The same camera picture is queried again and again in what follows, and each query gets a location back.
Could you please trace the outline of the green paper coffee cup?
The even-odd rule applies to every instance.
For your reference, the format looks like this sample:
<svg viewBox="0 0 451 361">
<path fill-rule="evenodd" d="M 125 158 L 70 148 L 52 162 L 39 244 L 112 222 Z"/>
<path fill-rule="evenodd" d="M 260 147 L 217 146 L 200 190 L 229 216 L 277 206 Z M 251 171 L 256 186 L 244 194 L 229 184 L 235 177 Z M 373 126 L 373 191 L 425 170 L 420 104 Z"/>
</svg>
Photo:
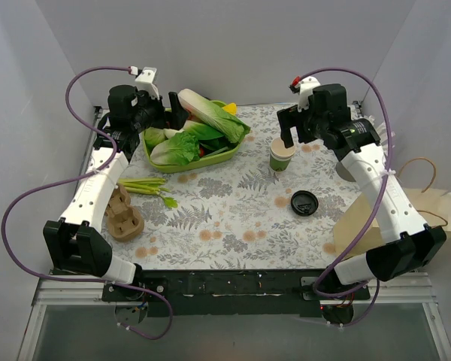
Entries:
<svg viewBox="0 0 451 361">
<path fill-rule="evenodd" d="M 295 145 L 286 147 L 280 137 L 275 138 L 270 144 L 270 168 L 273 171 L 286 170 L 295 152 Z"/>
</svg>

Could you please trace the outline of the black plastic cup lid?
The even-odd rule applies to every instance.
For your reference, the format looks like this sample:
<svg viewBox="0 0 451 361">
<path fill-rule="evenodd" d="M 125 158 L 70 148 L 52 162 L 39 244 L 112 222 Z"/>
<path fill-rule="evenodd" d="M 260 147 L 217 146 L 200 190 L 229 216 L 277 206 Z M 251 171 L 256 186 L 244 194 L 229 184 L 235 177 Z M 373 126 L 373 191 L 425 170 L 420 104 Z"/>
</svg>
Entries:
<svg viewBox="0 0 451 361">
<path fill-rule="evenodd" d="M 317 211 L 319 201 L 311 192 L 299 190 L 292 195 L 290 205 L 298 216 L 309 217 Z"/>
</svg>

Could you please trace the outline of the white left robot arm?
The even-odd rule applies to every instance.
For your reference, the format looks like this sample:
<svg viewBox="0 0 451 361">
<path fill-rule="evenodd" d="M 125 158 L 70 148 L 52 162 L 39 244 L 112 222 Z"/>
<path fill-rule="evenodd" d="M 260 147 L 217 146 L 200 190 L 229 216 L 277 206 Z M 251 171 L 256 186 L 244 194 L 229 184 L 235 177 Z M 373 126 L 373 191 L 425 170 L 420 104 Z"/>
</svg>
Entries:
<svg viewBox="0 0 451 361">
<path fill-rule="evenodd" d="M 161 99 L 145 90 L 119 85 L 110 89 L 109 111 L 98 123 L 97 135 L 88 171 L 71 204 L 57 221 L 43 229 L 53 265 L 63 271 L 92 275 L 119 283 L 120 293 L 128 300 L 138 300 L 145 283 L 135 276 L 135 264 L 114 255 L 101 236 L 102 220 L 117 181 L 127 168 L 139 135 L 148 128 L 182 126 L 188 115 L 174 92 L 168 94 L 171 109 L 165 110 Z"/>
</svg>

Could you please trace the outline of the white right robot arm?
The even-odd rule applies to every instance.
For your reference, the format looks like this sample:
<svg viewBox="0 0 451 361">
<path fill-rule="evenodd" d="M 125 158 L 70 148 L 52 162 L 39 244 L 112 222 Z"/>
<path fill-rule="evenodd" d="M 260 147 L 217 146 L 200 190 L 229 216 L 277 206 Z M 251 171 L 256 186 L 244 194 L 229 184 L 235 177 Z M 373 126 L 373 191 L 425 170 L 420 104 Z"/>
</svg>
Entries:
<svg viewBox="0 0 451 361">
<path fill-rule="evenodd" d="M 383 239 L 383 245 L 333 265 L 325 277 L 327 294 L 342 299 L 362 281 L 389 281 L 428 265 L 446 233 L 442 226 L 428 225 L 414 208 L 386 164 L 372 123 L 352 118 L 346 89 L 338 83 L 322 85 L 315 77 L 294 80 L 290 88 L 298 94 L 297 105 L 277 113 L 285 147 L 294 144 L 292 129 L 301 143 L 322 140 L 360 187 Z"/>
</svg>

